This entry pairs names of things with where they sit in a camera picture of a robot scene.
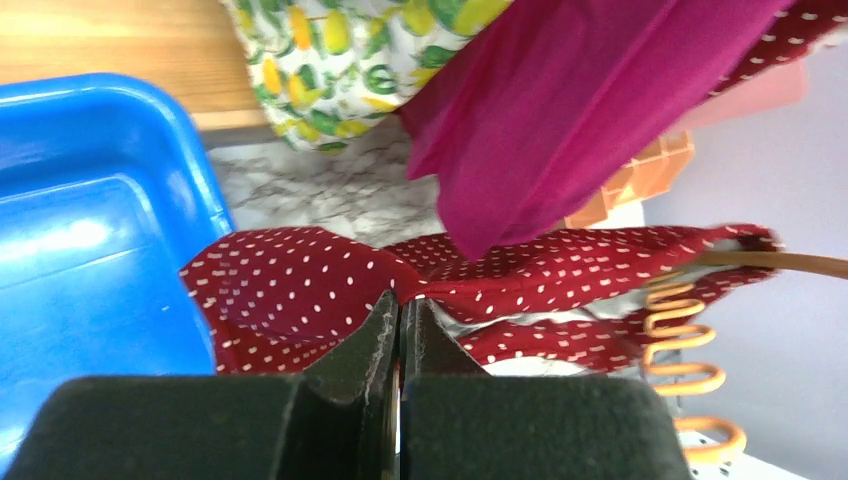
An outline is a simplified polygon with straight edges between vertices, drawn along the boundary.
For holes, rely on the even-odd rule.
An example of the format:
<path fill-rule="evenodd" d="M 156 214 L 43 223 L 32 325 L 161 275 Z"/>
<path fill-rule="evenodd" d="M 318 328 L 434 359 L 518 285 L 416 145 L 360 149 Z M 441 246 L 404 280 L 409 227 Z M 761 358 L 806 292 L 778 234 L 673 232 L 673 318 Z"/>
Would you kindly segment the orange wavy hanger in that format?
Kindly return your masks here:
<path fill-rule="evenodd" d="M 754 251 L 712 251 L 695 259 L 697 265 L 726 266 L 739 265 L 773 270 L 794 270 L 829 276 L 847 278 L 847 261 L 833 257 L 804 255 L 786 252 Z M 691 381 L 676 384 L 658 385 L 654 388 L 662 397 L 703 395 L 720 388 L 726 381 L 726 373 L 721 368 L 708 363 L 678 363 L 658 365 L 654 356 L 659 352 L 698 348 L 713 341 L 716 331 L 705 325 L 687 323 L 678 326 L 665 326 L 670 320 L 691 317 L 701 313 L 706 304 L 695 298 L 682 295 L 694 289 L 693 283 L 679 282 L 678 270 L 654 277 L 643 285 L 646 291 L 647 317 L 644 319 L 644 332 L 651 343 L 643 349 L 640 368 L 648 376 L 669 377 L 695 375 Z M 744 452 L 747 444 L 745 432 L 734 423 L 717 417 L 681 417 L 674 420 L 678 432 L 718 431 L 725 440 L 683 449 L 686 459 L 696 464 L 720 464 L 732 461 Z"/>

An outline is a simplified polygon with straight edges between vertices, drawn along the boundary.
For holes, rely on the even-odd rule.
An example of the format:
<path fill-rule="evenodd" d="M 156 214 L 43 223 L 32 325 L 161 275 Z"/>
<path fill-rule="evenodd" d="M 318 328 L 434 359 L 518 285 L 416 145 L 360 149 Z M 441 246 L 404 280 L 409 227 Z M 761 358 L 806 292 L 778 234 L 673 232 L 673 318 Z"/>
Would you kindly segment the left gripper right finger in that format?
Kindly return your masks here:
<path fill-rule="evenodd" d="M 438 324 L 404 307 L 399 473 L 404 479 L 686 479 L 666 403 L 601 374 L 492 376 Z"/>

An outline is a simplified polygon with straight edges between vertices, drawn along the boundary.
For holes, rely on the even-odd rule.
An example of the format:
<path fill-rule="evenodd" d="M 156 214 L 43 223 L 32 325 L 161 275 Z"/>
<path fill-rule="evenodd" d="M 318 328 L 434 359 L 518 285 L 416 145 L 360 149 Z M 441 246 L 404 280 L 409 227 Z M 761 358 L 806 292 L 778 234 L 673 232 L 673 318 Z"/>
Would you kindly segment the dark red polka-dot skirt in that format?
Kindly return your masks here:
<path fill-rule="evenodd" d="M 374 248 L 319 227 L 230 234 L 180 271 L 212 334 L 220 374 L 295 373 L 357 330 L 379 297 L 429 300 L 476 362 L 628 367 L 650 343 L 642 287 L 677 272 L 704 303 L 765 280 L 753 267 L 697 270 L 710 250 L 776 252 L 761 226 L 565 229 L 465 260 L 445 234 Z"/>

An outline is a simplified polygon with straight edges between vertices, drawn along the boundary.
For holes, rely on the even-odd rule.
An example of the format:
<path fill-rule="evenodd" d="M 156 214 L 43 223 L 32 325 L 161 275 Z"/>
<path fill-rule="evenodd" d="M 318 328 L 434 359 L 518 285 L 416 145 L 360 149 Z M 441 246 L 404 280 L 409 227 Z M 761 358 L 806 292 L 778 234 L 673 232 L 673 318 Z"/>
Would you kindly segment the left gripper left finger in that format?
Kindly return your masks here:
<path fill-rule="evenodd" d="M 89 376 L 48 398 L 10 479 L 388 479 L 398 300 L 299 374 Z"/>

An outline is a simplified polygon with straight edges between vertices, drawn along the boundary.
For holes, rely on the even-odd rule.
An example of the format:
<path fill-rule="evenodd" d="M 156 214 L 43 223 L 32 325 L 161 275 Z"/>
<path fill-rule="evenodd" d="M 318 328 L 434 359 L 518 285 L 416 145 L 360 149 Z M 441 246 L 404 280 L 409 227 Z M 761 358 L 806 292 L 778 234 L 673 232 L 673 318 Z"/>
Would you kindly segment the lemon print skirt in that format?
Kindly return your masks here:
<path fill-rule="evenodd" d="M 337 154 L 407 103 L 506 1 L 223 2 L 251 89 L 297 151 Z"/>

